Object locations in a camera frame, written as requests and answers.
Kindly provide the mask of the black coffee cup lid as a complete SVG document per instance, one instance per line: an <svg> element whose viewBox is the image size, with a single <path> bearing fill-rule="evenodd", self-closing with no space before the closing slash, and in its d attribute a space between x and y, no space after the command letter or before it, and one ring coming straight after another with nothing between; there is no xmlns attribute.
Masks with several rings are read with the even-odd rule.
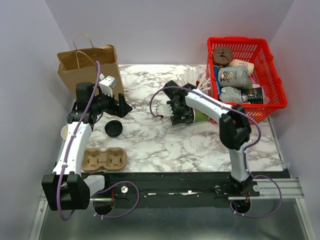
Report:
<svg viewBox="0 0 320 240"><path fill-rule="evenodd" d="M109 137L115 138L123 132L123 125L118 120L111 120L106 123L104 130Z"/></svg>

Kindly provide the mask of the brown paper bag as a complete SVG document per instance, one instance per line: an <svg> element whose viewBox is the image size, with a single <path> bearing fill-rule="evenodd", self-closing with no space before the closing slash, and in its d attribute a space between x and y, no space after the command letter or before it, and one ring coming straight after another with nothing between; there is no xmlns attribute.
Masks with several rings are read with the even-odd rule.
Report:
<svg viewBox="0 0 320 240"><path fill-rule="evenodd" d="M72 51L57 54L59 60L58 75L74 99L76 99L76 85L82 82L95 83L97 71L95 62L100 63L100 72L105 76L114 77L117 84L113 89L115 98L124 94L124 86L118 65L116 48L107 44L100 47L91 45L90 48L77 48Z"/></svg>

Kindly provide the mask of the green paper coffee cup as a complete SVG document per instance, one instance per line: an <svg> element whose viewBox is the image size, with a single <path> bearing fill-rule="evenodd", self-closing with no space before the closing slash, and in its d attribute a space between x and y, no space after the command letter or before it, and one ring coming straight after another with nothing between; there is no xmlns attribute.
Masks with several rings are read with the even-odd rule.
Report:
<svg viewBox="0 0 320 240"><path fill-rule="evenodd" d="M60 136L64 140L67 139L67 136L68 136L68 125L67 124L61 129Z"/></svg>

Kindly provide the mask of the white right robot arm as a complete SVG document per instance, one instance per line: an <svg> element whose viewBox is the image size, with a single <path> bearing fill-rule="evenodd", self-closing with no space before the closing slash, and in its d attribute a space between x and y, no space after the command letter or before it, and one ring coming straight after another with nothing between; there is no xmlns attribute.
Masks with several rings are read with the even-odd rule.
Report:
<svg viewBox="0 0 320 240"><path fill-rule="evenodd" d="M195 123L196 111L218 123L220 141L228 148L231 161L230 191L236 196L247 192L252 177L244 151L252 129L244 108L239 104L222 107L217 100L189 83L180 87L171 80L164 85L163 92L169 98L166 103L173 126Z"/></svg>

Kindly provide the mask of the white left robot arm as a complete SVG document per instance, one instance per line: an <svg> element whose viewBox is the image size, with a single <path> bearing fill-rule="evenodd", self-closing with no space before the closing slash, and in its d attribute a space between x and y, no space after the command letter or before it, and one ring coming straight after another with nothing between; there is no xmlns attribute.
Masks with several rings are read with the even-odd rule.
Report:
<svg viewBox="0 0 320 240"><path fill-rule="evenodd" d="M81 165L98 116L107 113L123 118L132 111L122 93L114 96L115 85L116 80L110 76L97 85L91 82L76 85L76 101L67 116L67 137L60 159L52 173L44 175L41 181L52 211L85 210L94 194L101 198L110 194L111 185L105 177L98 174L82 178Z"/></svg>

